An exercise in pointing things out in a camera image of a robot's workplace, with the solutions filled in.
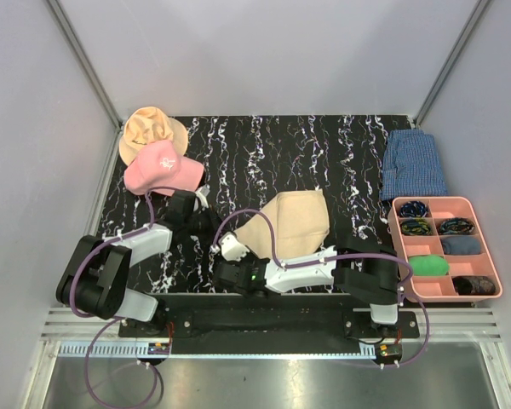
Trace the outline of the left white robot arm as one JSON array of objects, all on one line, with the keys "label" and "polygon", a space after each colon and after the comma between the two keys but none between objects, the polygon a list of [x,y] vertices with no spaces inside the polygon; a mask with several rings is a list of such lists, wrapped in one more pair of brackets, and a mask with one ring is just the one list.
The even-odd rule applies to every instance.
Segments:
[{"label": "left white robot arm", "polygon": [[145,335],[160,336],[167,317],[158,311],[155,297],[128,287],[129,271],[187,238],[213,235],[220,219],[208,205],[209,192],[206,185],[193,192],[177,189],[162,219],[157,220],[150,207],[150,222],[137,230],[110,239],[83,236],[57,285],[57,301],[79,317],[137,320]]}]

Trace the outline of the beige cloth napkin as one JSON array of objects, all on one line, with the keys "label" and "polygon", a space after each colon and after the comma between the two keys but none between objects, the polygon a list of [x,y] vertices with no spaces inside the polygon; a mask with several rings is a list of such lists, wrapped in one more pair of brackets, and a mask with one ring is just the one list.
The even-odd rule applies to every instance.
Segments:
[{"label": "beige cloth napkin", "polygon": [[321,190],[278,193],[234,234],[260,258],[289,259],[316,252],[330,232]]}]

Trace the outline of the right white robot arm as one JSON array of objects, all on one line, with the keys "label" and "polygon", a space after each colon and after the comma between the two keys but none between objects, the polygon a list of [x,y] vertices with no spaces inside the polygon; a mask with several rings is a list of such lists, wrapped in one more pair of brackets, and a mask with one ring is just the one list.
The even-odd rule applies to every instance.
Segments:
[{"label": "right white robot arm", "polygon": [[232,234],[213,246],[219,255],[213,284],[244,296],[268,297],[314,286],[332,286],[370,308],[370,328],[390,337],[400,327],[399,265],[395,251],[355,239],[306,256],[278,259],[255,255]]}]

